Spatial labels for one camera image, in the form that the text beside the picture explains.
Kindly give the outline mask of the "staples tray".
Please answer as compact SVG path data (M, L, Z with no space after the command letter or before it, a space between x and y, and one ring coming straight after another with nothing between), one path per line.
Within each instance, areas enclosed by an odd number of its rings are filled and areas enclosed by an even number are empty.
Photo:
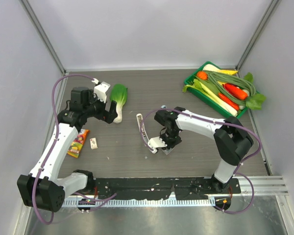
M173 151L173 148L163 149L162 150L166 155L170 154Z

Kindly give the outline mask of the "white stapler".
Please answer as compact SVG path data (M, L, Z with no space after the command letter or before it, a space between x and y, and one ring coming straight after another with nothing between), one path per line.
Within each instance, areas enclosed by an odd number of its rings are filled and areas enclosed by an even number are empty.
M145 129L145 124L143 123L143 119L144 119L143 115L138 113L136 115L136 119L137 119L137 123L138 123L138 127L139 127L139 131L140 131L142 140L143 140L145 146L150 150L150 147L148 145L149 138L148 138L148 135L147 135L147 132L146 132L146 129Z

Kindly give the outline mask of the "staples box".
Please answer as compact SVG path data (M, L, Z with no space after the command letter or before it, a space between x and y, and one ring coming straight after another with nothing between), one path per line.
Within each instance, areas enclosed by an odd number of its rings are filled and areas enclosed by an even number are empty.
M90 148L91 149L97 149L98 144L97 144L97 139L96 138L90 138Z

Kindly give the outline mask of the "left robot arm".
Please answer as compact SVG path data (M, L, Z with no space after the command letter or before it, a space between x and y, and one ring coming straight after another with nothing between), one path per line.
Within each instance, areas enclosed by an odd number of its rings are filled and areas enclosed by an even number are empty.
M58 174L67 152L87 119L96 118L108 124L117 117L116 102L107 111L107 91L110 85L102 82L93 89L75 87L66 109L58 116L52 138L41 158L28 175L21 175L17 186L26 206L57 212L66 197L80 191L90 195L95 188L92 172L75 170L70 176L59 179Z

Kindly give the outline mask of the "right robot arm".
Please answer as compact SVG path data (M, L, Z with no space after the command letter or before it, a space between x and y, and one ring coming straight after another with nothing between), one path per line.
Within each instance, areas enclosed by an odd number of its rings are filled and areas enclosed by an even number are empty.
M211 182L216 193L223 193L229 188L229 180L235 169L253 146L253 139L246 130L227 125L229 123L241 126L236 117L213 119L194 114L185 108L175 107L173 111L157 111L154 119L164 127L165 132L148 141L147 145L153 153L159 148L171 151L182 142L179 136L181 131L195 132L215 141L221 157Z

